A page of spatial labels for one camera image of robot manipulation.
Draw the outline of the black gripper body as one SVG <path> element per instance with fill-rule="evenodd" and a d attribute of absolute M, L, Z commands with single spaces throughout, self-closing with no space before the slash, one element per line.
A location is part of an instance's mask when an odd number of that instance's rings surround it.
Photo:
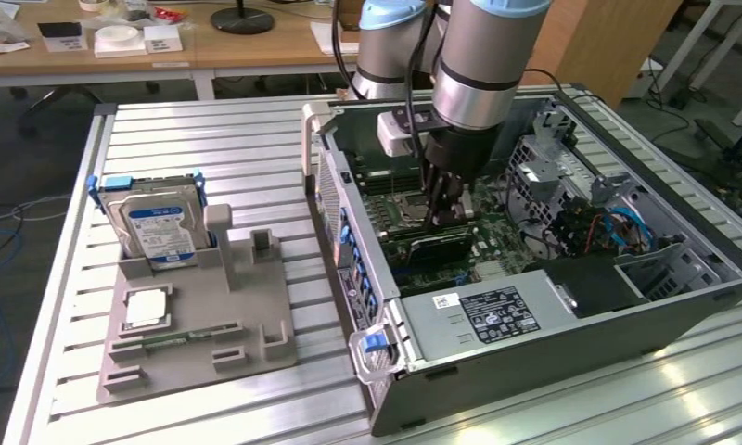
<path fill-rule="evenodd" d="M 492 148 L 493 130 L 445 128 L 427 137 L 425 161 L 441 172 L 463 180 L 475 180 L 491 158 Z"/>

